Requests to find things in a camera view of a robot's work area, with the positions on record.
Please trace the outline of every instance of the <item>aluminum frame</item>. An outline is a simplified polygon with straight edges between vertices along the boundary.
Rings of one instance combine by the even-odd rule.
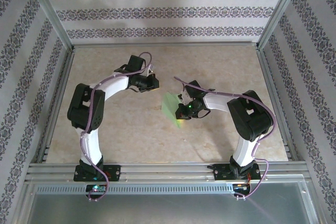
[[[239,180],[215,181],[212,170],[207,168],[207,165],[210,164],[213,163],[118,164],[121,165],[120,181],[114,182],[112,185],[121,187],[130,184],[149,187],[158,185],[183,186],[184,184],[214,186],[223,183],[238,184],[243,182]],[[96,184],[94,182],[74,182],[75,167],[76,164],[30,164],[12,223],[27,223],[34,197],[41,193],[38,191],[41,186],[56,185],[71,188],[74,185]],[[263,173],[266,165],[261,163],[259,167],[260,172]],[[263,183],[297,183],[310,223],[326,223],[305,162],[270,162],[269,172]],[[71,190],[63,190],[61,193],[74,194]]]
[[[191,46],[255,46],[251,41],[226,41],[226,42],[181,42],[181,43],[131,43],[131,44],[75,44],[75,48],[96,47],[191,47]]]
[[[279,97],[277,96],[277,90],[272,80],[271,72],[266,63],[265,54],[262,50],[257,49],[257,56],[259,59],[262,74],[264,75],[266,87],[268,90],[269,97],[271,99],[274,113],[277,118],[278,128],[279,128],[282,140],[284,141],[285,144],[288,145],[292,160],[297,161],[299,160],[299,158],[297,156],[292,138],[289,133],[288,125],[287,125],[285,116],[283,114],[282,108],[281,108]]]
[[[290,0],[279,0],[279,2],[277,3],[271,18],[269,19],[269,21],[267,22],[264,31],[261,34],[261,37],[259,38],[259,41],[257,43],[257,47],[259,50],[262,50],[269,37],[271,36],[271,34],[273,33],[275,27],[277,26],[280,18],[282,17],[283,13],[285,12],[288,4],[289,4]]]
[[[72,52],[71,51],[69,52],[69,54],[71,54],[71,55],[70,55],[70,57],[66,58],[64,70],[59,73],[59,76],[61,78],[60,83],[59,83],[60,87],[57,90],[57,93],[56,93],[56,96],[55,96],[55,101],[54,101],[55,106],[53,106],[53,109],[50,113],[50,122],[47,126],[47,129],[46,129],[46,132],[45,132],[45,137],[44,137],[44,139],[42,140],[42,143],[41,143],[41,148],[40,148],[40,151],[39,151],[37,159],[36,159],[37,163],[42,163],[43,162],[46,147],[48,145],[50,145],[50,143],[51,143],[51,139],[53,137],[54,130],[55,130],[55,125],[56,125],[56,122],[57,122],[58,113],[59,113],[59,110],[61,108],[63,95],[64,95],[64,92],[65,92],[65,88],[67,86],[69,74],[70,74],[70,71],[71,71],[72,62],[74,60],[73,58],[75,56],[75,52],[76,52],[75,49]]]
[[[59,20],[53,6],[50,3],[50,0],[38,0],[40,3],[44,13],[47,18],[50,20],[53,28],[56,30],[58,37],[62,40],[63,44],[67,47],[67,49],[73,49],[73,44],[65,31],[61,21]]]

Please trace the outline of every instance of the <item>marble floor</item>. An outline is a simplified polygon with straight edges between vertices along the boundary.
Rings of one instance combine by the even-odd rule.
[[[204,88],[243,93],[255,90],[271,106],[253,46],[176,46],[79,48],[72,63],[62,100],[48,163],[77,163],[79,139],[67,110],[79,83],[91,84],[111,75],[129,57],[149,51],[160,88],[146,93],[121,91],[105,102],[99,128],[105,162],[216,162],[229,161],[238,133],[229,113],[212,111],[203,119],[184,121],[179,129],[162,112],[166,92],[179,94],[174,76]],[[286,161],[279,130],[260,145],[256,157]]]

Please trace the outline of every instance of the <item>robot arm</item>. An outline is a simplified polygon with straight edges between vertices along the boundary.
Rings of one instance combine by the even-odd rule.
[[[111,96],[121,90],[126,90],[131,86],[139,89],[139,92],[145,92],[157,89],[159,81],[156,79],[155,74],[150,74],[150,70],[146,76],[139,73],[132,74],[142,68],[144,59],[132,55],[128,64],[123,65],[121,68],[106,78],[101,85],[95,90],[92,106],[92,120],[87,133],[83,136],[83,131],[86,129],[89,118],[89,106],[86,102],[90,101],[91,93],[97,84],[85,85],[78,84],[76,86],[74,95],[72,97],[67,117],[71,121],[72,126],[76,128],[79,138],[83,137],[82,148],[85,152],[81,154],[79,164],[86,173],[94,175],[93,177],[100,178],[102,175],[91,165],[87,157],[94,165],[102,169],[103,157],[99,148],[98,128],[103,119],[104,102]]]
[[[192,81],[190,84],[200,86],[197,81]],[[231,113],[239,140],[237,148],[230,158],[230,172],[234,174],[235,178],[244,177],[254,164],[254,153],[252,152],[255,145],[258,144],[257,141],[263,138],[273,125],[271,116],[262,106],[244,98],[224,97],[189,86],[185,90],[187,97],[191,98],[191,102],[186,105],[183,103],[178,105],[179,108],[175,113],[176,119],[199,118],[198,113],[202,110],[208,111],[206,115],[212,109]],[[249,90],[243,95],[261,102],[254,91]]]

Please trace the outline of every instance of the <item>black mounting plate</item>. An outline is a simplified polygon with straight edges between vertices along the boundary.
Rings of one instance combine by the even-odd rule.
[[[104,165],[103,172],[107,175],[110,182],[117,182],[120,178],[120,165]],[[75,182],[104,182],[105,178],[97,179],[94,174],[87,173],[80,165],[76,166],[74,174]]]
[[[213,170],[215,180],[237,180],[230,170],[230,164],[214,164],[208,166],[208,168]],[[256,163],[254,163],[252,168],[248,170],[248,173],[251,175],[251,179],[261,179],[259,165]],[[239,180],[242,179],[247,179],[247,174],[246,176],[239,178]]]

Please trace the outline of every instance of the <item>enclosure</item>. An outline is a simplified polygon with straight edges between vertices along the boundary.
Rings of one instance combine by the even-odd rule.
[[[336,222],[334,3],[1,0],[0,223]],[[142,52],[152,54],[160,88],[105,102],[99,145],[120,177],[88,202],[95,183],[73,180],[81,148],[71,99],[79,83],[99,83]],[[183,92],[175,76],[254,90],[275,114],[256,153],[269,172],[246,201],[208,168],[228,164],[237,147],[231,113],[171,120],[165,95]]]

